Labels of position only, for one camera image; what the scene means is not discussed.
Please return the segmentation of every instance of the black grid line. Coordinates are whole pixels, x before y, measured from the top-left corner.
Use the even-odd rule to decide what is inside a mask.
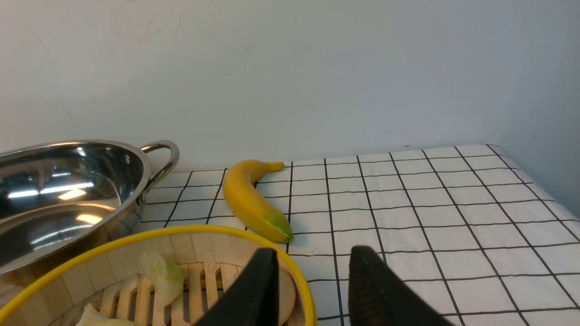
[[[520,200],[520,201],[504,201],[504,202],[500,202],[499,204],[512,204],[512,203],[517,203],[517,202],[540,202],[542,200]],[[154,203],[151,205],[157,205],[157,204],[171,204],[174,202],[164,202],[164,203]],[[479,206],[479,205],[495,205],[498,204],[497,202],[482,202],[482,203],[474,203],[474,204],[457,204],[457,206]],[[404,205],[404,206],[395,206],[395,207],[387,207],[387,208],[373,208],[373,211],[388,211],[391,209],[400,209],[400,208],[429,208],[429,207],[448,207],[448,206],[453,206],[452,204],[442,204],[442,205],[415,205],[415,206],[411,206],[411,205]],[[347,212],[347,211],[370,211],[371,209],[369,208],[346,208],[346,209],[333,209],[333,212]],[[295,212],[295,213],[300,213],[300,214],[310,214],[310,213],[328,213],[328,211],[301,211],[301,212]],[[215,215],[215,216],[210,216],[209,218],[229,218],[229,217],[233,217],[234,215]],[[207,218],[191,218],[191,219],[172,219],[173,221],[184,221],[184,220],[200,220],[200,219],[207,219]],[[141,221],[142,223],[150,223],[150,222],[165,222],[165,219],[162,220],[147,220],[147,221]],[[562,222],[580,222],[579,220],[576,219],[561,219]],[[542,223],[542,222],[558,222],[557,220],[533,220],[533,221],[524,221],[524,222],[514,222],[514,223],[518,223],[518,224],[526,224],[526,223]],[[489,223],[489,224],[485,224],[485,223],[481,223],[481,224],[470,224],[470,225],[474,225],[474,226],[478,226],[478,225],[494,225],[494,224],[512,224],[512,222],[509,223]],[[449,225],[449,226],[424,226],[425,228],[430,228],[430,227],[450,227],[450,226],[460,226],[460,225]],[[397,230],[398,228],[385,228],[385,229],[393,229],[393,230]]]
[[[540,311],[565,311],[565,310],[576,310],[577,308],[574,307],[561,307],[561,308],[536,308],[536,309],[521,309],[522,313],[536,313],[536,312],[540,312]],[[512,313],[517,313],[517,311],[515,310],[497,310],[497,311],[474,311],[474,312],[466,312],[466,313],[461,313],[461,316],[476,316],[476,315],[487,315],[487,314],[512,314]],[[454,314],[454,313],[447,313],[447,314],[440,314],[443,317],[452,317],[452,316],[458,316],[458,314]],[[333,319],[337,319],[337,318],[346,318],[348,317],[349,314],[340,314],[340,315],[335,315],[335,316],[327,316],[327,317],[321,317],[318,320],[333,320]]]
[[[363,168],[361,166],[361,161],[358,158],[358,155],[357,155],[357,162],[358,162],[358,170],[361,172],[361,179],[363,180],[362,186],[364,187],[364,193],[367,195],[368,208],[371,210],[372,222],[375,224],[376,237],[379,240],[380,251],[384,252],[385,248],[383,247],[383,240],[380,238],[379,225],[376,222],[375,212],[373,212],[373,210],[372,210],[371,198],[368,194],[368,189],[367,189],[367,182],[364,180],[364,174],[362,172]],[[383,261],[386,262],[387,259],[385,258],[385,254],[383,253],[382,255],[383,255]]]
[[[485,169],[470,169],[470,170],[453,170],[453,171],[438,171],[441,173],[456,173],[456,172],[471,172],[471,171],[489,171],[489,170],[519,170],[522,171],[519,168],[511,168],[511,167],[500,167],[500,168],[485,168]],[[365,175],[365,177],[371,177],[371,176],[397,176],[397,175],[422,175],[422,174],[428,174],[428,173],[433,173],[433,171],[429,171],[429,172],[413,172],[413,173],[386,173],[386,174],[378,174],[378,175]],[[357,177],[353,177],[353,176],[335,176],[335,177],[328,177],[329,180],[336,180],[336,179],[352,179],[352,178],[357,178]],[[310,178],[310,179],[295,179],[294,181],[315,181],[315,180],[326,180],[326,178]],[[274,181],[258,181],[258,183],[281,183],[281,182],[289,182],[289,180],[274,180]],[[154,187],[153,189],[166,189],[166,188],[193,188],[193,187],[215,187],[215,186],[220,186],[219,184],[196,184],[195,186],[162,186],[162,187]]]
[[[521,248],[548,248],[548,247],[560,247],[565,245],[577,245],[576,242],[564,242],[561,244],[550,244],[550,245],[514,245],[514,246],[502,246],[502,247],[484,247],[484,250],[496,250],[496,249],[521,249]],[[423,250],[393,250],[393,251],[384,251],[378,253],[421,253],[421,252],[465,252],[465,251],[480,251],[480,248],[468,248],[468,249],[423,249]],[[306,256],[306,257],[313,257],[313,256],[332,256],[331,254],[325,253],[316,253],[311,255],[305,255],[302,253],[291,253],[291,256]],[[350,256],[349,253],[337,253],[335,256]]]
[[[580,275],[578,273],[554,273],[556,276],[568,276],[568,275]],[[501,275],[487,275],[487,276],[473,276],[473,277],[448,277],[447,281],[472,281],[472,280],[483,280],[486,278],[502,278],[502,277],[550,277],[551,274],[501,274]],[[339,281],[348,281],[348,278],[339,278]],[[324,281],[335,281],[334,278],[316,278],[313,280],[307,280],[308,283],[324,282]],[[443,281],[443,278],[417,278],[417,279],[407,279],[401,280],[403,283],[406,282],[436,282]]]
[[[292,216],[292,175],[294,173],[294,162],[290,162],[290,190],[288,192],[288,224],[290,224],[290,218]],[[286,253],[290,249],[290,242],[286,242]]]
[[[167,224],[169,224],[169,221],[171,220],[171,217],[173,216],[173,213],[175,212],[175,209],[177,208],[177,205],[179,204],[179,199],[181,198],[181,195],[185,191],[187,184],[189,183],[189,180],[191,179],[192,174],[193,174],[193,171],[189,173],[189,176],[187,177],[187,182],[185,182],[185,186],[179,192],[179,196],[177,197],[177,201],[175,202],[175,205],[173,206],[171,213],[169,213],[169,217],[167,217],[167,220],[165,221],[165,224],[163,225],[163,227],[167,227]]]
[[[219,183],[219,187],[217,188],[216,195],[212,201],[212,206],[209,208],[208,217],[207,217],[207,220],[205,221],[206,225],[209,224],[209,217],[212,216],[213,206],[216,204],[216,200],[218,199],[219,191],[223,186],[223,179],[226,177],[226,172],[227,172],[227,170],[224,169],[223,174],[222,174],[222,181],[220,181],[220,183]]]
[[[332,206],[330,200],[330,187],[328,185],[328,170],[326,165],[326,159],[324,159],[324,175],[326,177],[326,184],[327,184],[327,195],[328,195],[328,215],[330,220],[330,231],[331,231],[331,240],[332,240],[332,253],[334,256],[334,273],[336,277],[336,291],[338,294],[338,311],[342,315],[342,295],[340,295],[340,281],[338,280],[338,262],[336,261],[336,245],[334,240],[334,227],[332,225]],[[345,321],[341,317],[340,318],[340,326],[345,326]]]
[[[349,179],[358,179],[359,177],[357,176],[353,176],[353,177],[348,177]],[[514,183],[499,183],[499,184],[488,184],[488,186],[492,187],[492,186],[513,186],[516,184],[534,184],[533,182],[514,182]],[[192,187],[219,187],[219,184],[216,184],[214,186],[192,186]],[[446,188],[448,189],[457,189],[457,188],[478,188],[478,187],[482,187],[482,185],[477,184],[474,186],[446,186]],[[407,188],[407,190],[433,190],[433,189],[443,189],[443,187],[425,187],[425,188]],[[403,188],[396,188],[396,189],[384,189],[384,190],[353,190],[353,191],[332,191],[331,194],[357,194],[357,193],[384,193],[387,191],[397,191],[397,190],[404,190]],[[294,197],[308,197],[308,196],[315,196],[315,195],[326,195],[326,193],[312,193],[312,194],[294,194],[292,196]],[[267,196],[265,195],[264,198],[286,198],[286,197],[290,197],[290,195],[277,195],[277,196]],[[187,202],[187,201],[207,201],[207,200],[211,200],[210,198],[196,198],[196,199],[186,199],[186,200],[181,200],[180,202]],[[154,204],[170,204],[172,202],[175,201],[154,201],[154,202],[150,202],[147,205],[154,205]]]
[[[459,152],[459,155],[462,155],[462,153],[457,149],[457,147],[455,147],[455,149],[457,150],[457,152]],[[469,166],[469,168],[471,168],[471,165],[469,164],[469,162],[465,159],[465,157],[463,158],[463,160],[465,161],[465,163]],[[481,178],[479,177],[479,175],[477,175],[477,173],[475,173],[475,171],[473,172],[476,177],[478,178],[478,180],[483,183],[483,181],[481,180]],[[498,200],[495,198],[494,194],[491,192],[491,190],[489,190],[489,188],[484,185],[485,189],[487,190],[487,192],[490,194],[490,196],[494,199],[495,202],[498,203],[498,206],[500,207],[500,209],[502,210],[502,212],[507,216],[507,218],[513,222],[513,219],[511,218],[511,216],[509,216],[508,212],[505,211],[505,209],[499,205]],[[568,296],[568,298],[570,299],[570,301],[572,303],[574,303],[574,306],[576,306],[576,309],[580,309],[580,306],[578,306],[578,303],[574,300],[574,298],[570,295],[570,293],[568,292],[568,290],[566,289],[566,287],[560,282],[560,280],[554,275],[554,272],[552,272],[552,269],[550,268],[550,266],[548,266],[548,264],[544,261],[544,259],[542,258],[542,256],[538,253],[538,251],[536,250],[536,247],[539,246],[532,246],[530,241],[528,240],[528,238],[524,235],[524,233],[520,230],[520,228],[517,226],[517,224],[513,223],[513,226],[516,228],[516,230],[520,233],[520,235],[524,238],[524,241],[530,246],[530,248],[534,251],[534,253],[536,254],[536,256],[538,257],[538,259],[542,262],[542,264],[544,265],[544,267],[548,270],[548,272],[550,273],[550,275],[554,278],[554,280],[558,283],[558,285],[560,286],[560,288],[562,289],[562,291],[564,291],[564,293],[566,293],[566,295]]]
[[[503,158],[502,158],[502,157],[501,157],[501,156],[500,156],[500,155],[499,155],[499,154],[498,154],[498,153],[497,153],[497,152],[496,152],[496,151],[495,151],[493,148],[491,148],[491,146],[487,145],[487,147],[489,147],[489,148],[490,148],[490,150],[492,150],[492,151],[495,153],[495,155],[497,155],[497,156],[499,157],[499,159],[500,159],[500,160],[502,160],[502,162],[503,162],[503,163],[504,163],[506,166],[509,166],[509,165],[508,165],[508,163],[506,163],[506,161],[504,161],[504,160],[503,160]],[[519,176],[517,173],[515,173],[513,170],[512,170],[512,173],[513,173],[513,174],[516,176],[516,178],[520,179],[522,182],[524,181],[524,180],[523,180],[523,179],[522,179],[522,178],[521,178],[521,177],[520,177],[520,176]],[[537,199],[541,199],[541,198],[540,198],[540,196],[538,196],[538,194],[537,194],[537,193],[534,191],[534,189],[532,189],[532,188],[529,186],[529,184],[526,184],[526,183],[524,183],[524,185],[525,185],[525,186],[526,186],[526,187],[527,187],[527,188],[528,188],[528,189],[529,189],[529,190],[530,190],[530,191],[531,191],[531,192],[534,194],[534,196],[535,196]],[[557,216],[557,215],[556,215],[556,214],[555,214],[555,213],[552,211],[552,209],[551,209],[551,208],[550,208],[548,205],[546,205],[546,203],[545,203],[545,202],[542,202],[542,204],[543,204],[543,205],[544,205],[544,207],[545,207],[545,208],[546,208],[546,209],[547,209],[547,210],[550,212],[550,214],[552,214],[552,216],[554,216],[554,218],[555,218],[556,220],[560,221],[560,224],[561,224],[561,225],[562,225],[562,226],[563,226],[563,227],[564,227],[566,230],[568,230],[568,232],[569,232],[569,233],[570,233],[570,234],[571,234],[571,235],[572,235],[572,236],[573,236],[573,237],[574,237],[576,240],[578,240],[578,242],[580,242],[580,238],[578,238],[578,237],[576,236],[576,234],[575,234],[574,232],[572,232],[572,230],[570,230],[570,228],[569,228],[569,227],[568,227],[566,224],[564,224],[564,223],[563,223],[563,222],[560,220],[560,218],[559,218],[559,217],[558,217],[558,216]]]
[[[427,154],[425,153],[425,151],[424,150],[421,150],[421,152],[423,152],[423,155],[425,155],[425,158],[427,158],[427,162],[429,163],[429,166],[431,166],[431,168],[435,171],[435,169],[433,168],[433,164],[431,163],[431,160],[427,157]],[[463,215],[463,212],[461,212],[461,209],[459,209],[459,207],[457,206],[457,203],[455,202],[455,199],[453,198],[453,196],[451,195],[451,193],[449,192],[449,190],[445,187],[445,184],[443,183],[443,180],[441,180],[441,176],[439,176],[439,173],[438,172],[435,172],[435,175],[437,176],[439,182],[443,185],[443,188],[445,189],[445,192],[447,193],[447,196],[449,196],[449,198],[451,199],[451,202],[453,203],[453,206],[455,206],[455,210],[457,211],[457,213],[459,213],[459,216],[461,216],[461,218],[465,222],[465,225],[469,229],[469,232],[471,233],[472,237],[475,239],[475,242],[477,243],[477,246],[479,247],[481,253],[485,256],[485,259],[487,260],[487,262],[490,264],[491,268],[493,269],[493,271],[495,273],[495,276],[497,276],[497,278],[499,279],[499,282],[502,284],[502,287],[506,291],[509,300],[511,301],[511,303],[514,306],[514,308],[516,309],[517,314],[524,321],[524,323],[526,324],[526,326],[530,326],[530,324],[528,323],[528,321],[524,318],[524,315],[521,313],[521,311],[520,311],[520,309],[519,309],[516,301],[513,299],[512,294],[509,292],[508,287],[506,286],[505,282],[503,282],[503,279],[500,277],[497,268],[495,268],[495,266],[492,263],[490,257],[485,252],[483,246],[481,245],[481,242],[479,241],[479,239],[475,235],[475,232],[473,231],[472,227],[468,224],[467,219]]]
[[[392,160],[393,155],[391,153],[389,153],[389,156],[391,157],[391,160]],[[401,178],[401,175],[398,174],[397,165],[393,164],[393,166],[395,167],[395,171],[397,171],[399,181],[401,182],[403,188],[405,188],[405,183],[403,183],[403,179]],[[439,273],[441,274],[441,277],[443,278],[443,283],[445,284],[445,288],[447,289],[447,292],[449,293],[449,297],[451,298],[451,302],[453,303],[453,307],[455,308],[455,311],[457,311],[457,314],[459,316],[459,321],[461,322],[462,326],[465,326],[465,322],[463,321],[463,318],[461,317],[459,308],[457,307],[457,303],[455,301],[455,298],[453,297],[453,293],[451,293],[451,288],[449,287],[449,283],[447,283],[447,280],[445,279],[445,275],[443,274],[443,269],[441,268],[441,264],[439,264],[439,260],[437,259],[437,255],[435,255],[435,252],[433,251],[433,246],[431,246],[431,242],[429,241],[429,238],[427,236],[427,232],[425,232],[425,228],[423,228],[423,223],[421,222],[421,219],[419,218],[419,214],[417,214],[417,210],[415,209],[415,207],[412,204],[413,202],[411,201],[411,196],[409,195],[409,192],[406,189],[405,189],[405,194],[407,195],[407,199],[408,199],[409,203],[411,203],[411,207],[413,209],[413,213],[415,214],[415,218],[417,218],[417,222],[419,223],[419,226],[421,227],[421,231],[423,232],[423,236],[425,237],[425,241],[427,242],[427,246],[429,246],[429,251],[431,252],[431,255],[433,256],[433,260],[435,260],[435,264],[437,265],[437,269],[439,270]]]
[[[442,187],[440,188],[430,188],[430,189],[407,189],[407,190],[433,190],[433,189],[443,189]],[[389,191],[403,191],[405,189],[392,189],[392,190],[369,190],[369,193],[385,193],[385,192],[389,192]],[[343,194],[343,193],[365,193],[364,191],[343,191],[343,192],[338,192],[338,193],[331,193],[331,194]],[[319,193],[319,194],[308,194],[308,195],[293,195],[294,197],[308,197],[308,196],[315,196],[315,195],[326,195],[325,193]],[[284,195],[284,196],[265,196],[265,198],[288,198],[289,196]],[[192,200],[182,200],[179,202],[188,202],[188,201],[212,201],[213,199],[207,198],[207,199],[192,199]],[[459,206],[472,206],[472,205],[489,205],[489,204],[512,204],[515,202],[533,202],[533,201],[547,201],[547,202],[557,202],[556,200],[552,200],[552,199],[529,199],[529,200],[512,200],[512,201],[501,201],[501,202],[474,202],[474,203],[469,203],[469,204],[457,204]],[[176,201],[160,201],[160,202],[152,202],[150,204],[147,205],[160,205],[160,204],[173,204]],[[415,205],[415,207],[441,207],[441,206],[452,206],[451,204],[441,204],[441,205]],[[401,207],[411,207],[410,205],[407,206],[399,206],[399,207],[385,207],[385,208],[373,208],[375,211],[379,210],[379,209],[394,209],[394,208],[401,208]],[[352,209],[358,209],[358,210],[362,210],[362,211],[368,211],[370,210],[370,208],[347,208],[347,209],[341,209],[341,211],[349,211]],[[312,212],[300,212],[300,213],[317,213],[317,212],[325,212],[325,211],[312,211]]]

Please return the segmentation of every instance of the vegetable piece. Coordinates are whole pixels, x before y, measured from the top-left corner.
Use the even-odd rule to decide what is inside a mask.
[[[90,303],[85,306],[81,319],[76,326],[139,326],[129,320],[109,319],[99,313]]]
[[[184,276],[176,262],[158,252],[146,252],[141,256],[141,266],[155,287],[156,305],[168,306],[183,293]]]
[[[81,319],[76,326],[95,326],[96,324],[107,320],[108,318],[99,313],[90,303],[85,306]]]

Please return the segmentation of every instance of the bamboo steamer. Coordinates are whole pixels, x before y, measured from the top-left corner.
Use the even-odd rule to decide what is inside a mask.
[[[186,326],[197,321],[233,282],[256,249],[273,248],[292,277],[296,304],[287,326],[315,326],[308,284],[292,259],[256,234],[221,226],[178,226],[122,238],[88,251],[30,285],[0,310],[0,326],[71,326],[91,303],[108,317],[142,326]],[[175,258],[184,293],[168,307],[153,305],[153,286],[139,274],[143,252]]]

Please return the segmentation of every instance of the wooden slat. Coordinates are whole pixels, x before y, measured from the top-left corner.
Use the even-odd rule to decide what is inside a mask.
[[[205,293],[208,297],[208,309],[218,301],[218,284],[216,282],[216,273],[219,270],[217,263],[204,263],[205,267]]]
[[[187,269],[189,271],[189,322],[195,324],[204,315],[200,278],[204,264],[188,264]]]
[[[175,260],[175,253],[173,252],[173,244],[169,236],[157,237],[144,240],[141,243],[141,250],[137,253],[137,262],[140,260],[144,252],[157,251],[161,256]]]
[[[153,326],[165,326],[165,307],[157,304],[157,293],[153,303]]]
[[[213,257],[216,263],[232,264],[235,258],[230,249],[230,236],[227,234],[211,233]]]
[[[148,326],[149,305],[151,301],[151,290],[153,285],[145,276],[139,276],[137,286],[137,302],[135,304],[135,322],[141,326]]]
[[[101,301],[101,314],[111,318],[115,311],[115,298],[121,291],[121,283],[115,283],[103,291],[103,300]]]
[[[40,293],[33,294],[20,306],[19,310],[24,319],[23,326],[45,326],[57,319],[52,318]]]
[[[95,291],[105,289],[117,282],[106,255],[94,257],[85,263],[85,267]]]
[[[75,325],[76,323],[78,323],[78,321],[81,319],[83,311],[85,311],[85,306],[86,306],[85,302],[81,302],[81,303],[75,305],[74,307],[72,307],[72,309],[67,311],[62,316],[62,322],[60,323],[60,325],[61,326],[71,326],[71,325]]]
[[[229,237],[231,250],[231,264],[246,266],[253,253],[260,248],[258,244],[240,237]]]
[[[63,280],[74,305],[95,294],[85,265],[79,265],[64,273]]]
[[[97,311],[99,311],[99,309],[101,309],[101,303],[103,301],[103,293],[104,290],[101,290],[93,294],[92,296],[85,299],[85,301],[83,301],[83,305],[87,305],[90,303]]]
[[[59,324],[60,320],[57,319],[50,326],[59,326]],[[25,325],[27,325],[26,320],[22,316],[20,309],[13,311],[2,324],[2,326],[25,326]]]
[[[187,264],[179,265],[179,267],[181,268],[182,273],[187,277],[188,275]],[[171,326],[189,326],[189,323],[185,321],[184,311],[185,308],[183,302],[183,295],[180,295],[171,304]]]
[[[191,242],[198,262],[215,262],[209,233],[192,233]]]
[[[53,322],[52,322],[50,325],[48,325],[48,326],[61,326],[61,325],[63,325],[63,324],[62,324],[62,321],[63,321],[63,318],[62,318],[62,316],[61,316],[61,317],[59,317],[57,320],[53,321]],[[6,321],[5,321],[5,323],[6,323],[6,326],[9,326],[9,325],[10,325],[10,324],[8,323],[8,320],[6,320]]]
[[[238,273],[238,268],[236,265],[230,264],[220,264],[220,268],[222,270],[223,290],[226,291],[234,282],[234,277]]]
[[[113,275],[115,275],[115,279],[118,282],[135,275],[140,270],[139,258],[142,253],[143,244],[137,242],[105,254],[111,264]]]
[[[73,307],[73,302],[68,295],[67,287],[61,277],[56,278],[39,292],[44,299],[45,306],[50,313],[49,321],[53,321]]]
[[[139,275],[133,275],[121,281],[121,290],[119,292],[119,306],[117,307],[118,319],[129,319],[131,314],[131,297],[137,291]]]
[[[195,250],[193,248],[193,242],[191,242],[191,234],[174,234],[171,236],[171,243],[173,244],[175,261],[178,264],[190,264],[197,262],[197,258],[195,257]]]

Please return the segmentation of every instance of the stainless steel pot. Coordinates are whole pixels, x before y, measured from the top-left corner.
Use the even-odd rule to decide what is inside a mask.
[[[151,176],[146,153],[171,150]],[[79,140],[0,154],[0,278],[29,284],[89,249],[131,234],[144,195],[179,160],[167,140],[141,149]]]

